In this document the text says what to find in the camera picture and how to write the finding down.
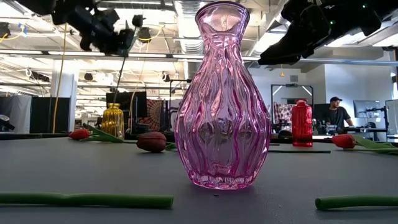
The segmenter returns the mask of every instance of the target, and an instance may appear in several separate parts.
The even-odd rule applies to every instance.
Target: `table surface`
[[[317,197],[398,196],[398,157],[339,151],[270,153],[255,183],[238,191],[189,181],[177,152],[67,138],[0,141],[0,191],[174,195],[172,210],[2,206],[0,223],[397,223],[398,209],[318,211]],[[288,144],[271,149],[291,150]]]

